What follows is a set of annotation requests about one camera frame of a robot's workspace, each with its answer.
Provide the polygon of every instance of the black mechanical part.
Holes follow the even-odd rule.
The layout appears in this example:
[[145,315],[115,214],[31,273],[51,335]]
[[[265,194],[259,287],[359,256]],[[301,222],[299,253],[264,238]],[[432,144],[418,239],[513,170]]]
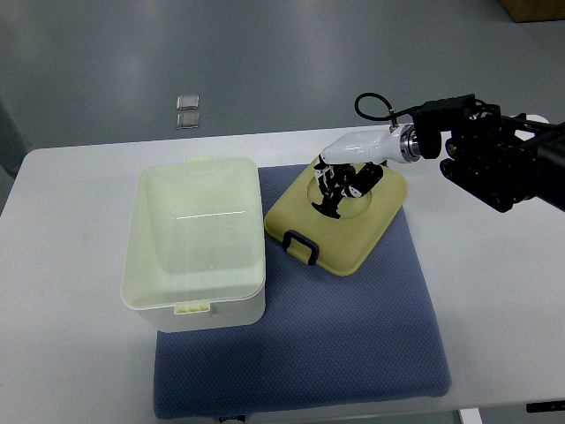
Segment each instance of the black mechanical part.
[[[365,97],[382,100],[388,117],[371,117],[358,109]],[[496,104],[475,95],[426,102],[392,113],[381,95],[365,93],[356,112],[373,121],[410,114],[419,153],[435,159],[441,152],[441,132],[451,131],[446,142],[450,159],[441,161],[442,174],[500,212],[519,201],[539,197],[565,211],[565,123],[554,125],[526,119],[525,114],[504,117]],[[523,141],[516,131],[533,134]]]
[[436,159],[441,153],[441,132],[463,127],[475,109],[475,95],[462,95],[424,103],[410,113],[424,159]]
[[333,176],[327,179],[327,189],[322,193],[321,204],[313,202],[312,206],[322,215],[335,219],[341,217],[337,208],[343,198],[365,196],[384,175],[381,166],[374,163],[366,163],[357,173],[351,165],[334,165],[332,172]]

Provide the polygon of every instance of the blue mat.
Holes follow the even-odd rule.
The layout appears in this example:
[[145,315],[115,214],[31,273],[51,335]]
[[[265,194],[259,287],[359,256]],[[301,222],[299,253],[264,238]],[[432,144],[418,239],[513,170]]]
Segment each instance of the blue mat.
[[[267,211],[303,165],[260,169]],[[432,302],[402,210],[358,272],[308,267],[266,235],[255,324],[157,335],[154,412],[221,417],[445,395]]]

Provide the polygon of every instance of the white robot link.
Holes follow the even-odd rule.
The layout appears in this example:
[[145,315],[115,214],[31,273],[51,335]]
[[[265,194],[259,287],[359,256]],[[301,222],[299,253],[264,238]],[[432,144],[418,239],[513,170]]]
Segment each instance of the white robot link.
[[[382,178],[381,166],[387,159],[399,163],[419,159],[414,125],[395,125],[390,131],[349,132],[325,148],[314,165],[322,202],[312,205],[325,216],[339,218],[340,201],[369,193]],[[352,166],[362,163],[358,172]]]

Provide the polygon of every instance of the yellow lid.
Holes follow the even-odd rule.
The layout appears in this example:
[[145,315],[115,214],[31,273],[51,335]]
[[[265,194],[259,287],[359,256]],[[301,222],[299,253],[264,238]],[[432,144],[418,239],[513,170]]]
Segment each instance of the yellow lid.
[[366,196],[341,201],[339,219],[322,215],[312,202],[322,194],[311,163],[268,211],[267,233],[304,263],[316,263],[337,276],[353,274],[373,250],[407,195],[402,175],[383,167],[384,175]]

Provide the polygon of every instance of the small object on floor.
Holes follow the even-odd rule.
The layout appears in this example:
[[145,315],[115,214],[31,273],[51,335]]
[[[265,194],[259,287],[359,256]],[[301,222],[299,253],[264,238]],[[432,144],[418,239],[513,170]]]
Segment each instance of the small object on floor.
[[180,95],[177,98],[177,110],[197,109],[198,95]]
[[179,113],[177,116],[177,129],[186,130],[189,128],[198,128],[200,125],[200,113]]

